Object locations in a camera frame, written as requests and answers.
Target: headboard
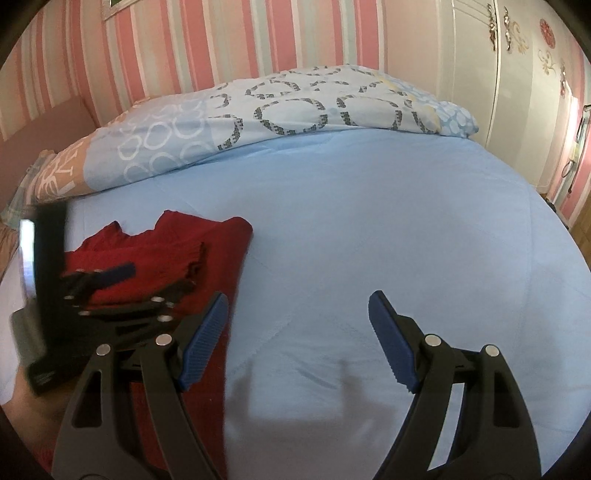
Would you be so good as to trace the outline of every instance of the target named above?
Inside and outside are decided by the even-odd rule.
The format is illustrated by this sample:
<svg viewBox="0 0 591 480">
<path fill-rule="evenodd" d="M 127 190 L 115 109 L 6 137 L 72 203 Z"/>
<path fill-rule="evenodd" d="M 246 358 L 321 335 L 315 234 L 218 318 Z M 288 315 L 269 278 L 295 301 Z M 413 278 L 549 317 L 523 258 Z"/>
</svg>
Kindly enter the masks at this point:
<svg viewBox="0 0 591 480">
<path fill-rule="evenodd" d="M 57 153 L 95 129 L 82 99 L 74 97 L 48 110 L 0 145 L 0 210 L 10 201 L 41 150 Z"/>
</svg>

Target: striped wallpaper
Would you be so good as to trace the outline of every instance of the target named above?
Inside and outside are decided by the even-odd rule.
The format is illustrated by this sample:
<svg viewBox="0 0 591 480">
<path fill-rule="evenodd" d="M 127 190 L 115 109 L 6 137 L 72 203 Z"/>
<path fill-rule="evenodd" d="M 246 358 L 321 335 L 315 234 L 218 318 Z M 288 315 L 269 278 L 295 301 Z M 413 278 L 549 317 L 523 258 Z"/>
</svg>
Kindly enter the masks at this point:
<svg viewBox="0 0 591 480">
<path fill-rule="evenodd" d="M 317 64 L 388 70 L 387 0 L 51 0 L 0 70 L 0 142 L 80 95 L 104 125 L 151 95 Z"/>
</svg>

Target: wooden floor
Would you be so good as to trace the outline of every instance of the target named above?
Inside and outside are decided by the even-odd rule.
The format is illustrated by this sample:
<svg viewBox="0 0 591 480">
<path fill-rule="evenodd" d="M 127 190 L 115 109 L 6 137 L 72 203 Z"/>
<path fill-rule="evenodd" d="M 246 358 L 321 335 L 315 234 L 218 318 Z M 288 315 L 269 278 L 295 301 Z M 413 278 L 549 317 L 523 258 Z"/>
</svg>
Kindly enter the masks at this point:
<svg viewBox="0 0 591 480">
<path fill-rule="evenodd" d="M 587 265 L 591 268 L 591 196 L 587 199 L 576 223 L 570 229 L 570 234 L 579 246 Z"/>
</svg>

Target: pillow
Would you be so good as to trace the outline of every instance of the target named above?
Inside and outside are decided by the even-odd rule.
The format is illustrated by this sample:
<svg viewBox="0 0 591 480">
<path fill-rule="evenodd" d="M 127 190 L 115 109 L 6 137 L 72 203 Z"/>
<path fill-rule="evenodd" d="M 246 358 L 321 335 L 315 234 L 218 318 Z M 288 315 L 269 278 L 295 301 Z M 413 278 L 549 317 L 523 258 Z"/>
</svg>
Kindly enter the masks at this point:
<svg viewBox="0 0 591 480">
<path fill-rule="evenodd" d="M 35 160 L 35 163 L 27 169 L 27 173 L 22 178 L 17 191 L 8 203 L 6 208 L 0 213 L 2 222 L 14 229 L 18 230 L 18 224 L 24 214 L 27 205 L 34 203 L 35 193 L 35 177 L 45 166 L 45 164 L 56 156 L 53 150 L 43 150 Z"/>
</svg>

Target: bed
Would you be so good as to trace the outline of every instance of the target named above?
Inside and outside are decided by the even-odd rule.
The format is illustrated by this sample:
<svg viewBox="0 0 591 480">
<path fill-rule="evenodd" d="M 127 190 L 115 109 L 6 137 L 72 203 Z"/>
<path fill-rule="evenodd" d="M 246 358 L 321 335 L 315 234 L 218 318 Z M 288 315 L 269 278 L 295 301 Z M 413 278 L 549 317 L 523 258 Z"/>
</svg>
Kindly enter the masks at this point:
<svg viewBox="0 0 591 480">
<path fill-rule="evenodd" d="M 377 289 L 453 346 L 500 347 L 544 470 L 591 410 L 589 269 L 535 190 L 475 142 L 354 129 L 246 145 L 75 199 L 68 246 L 113 220 L 152 228 L 166 209 L 254 227 L 226 366 L 230 479 L 372 478 L 411 402 L 368 321 Z M 4 402 L 17 259 L 0 298 Z"/>
</svg>

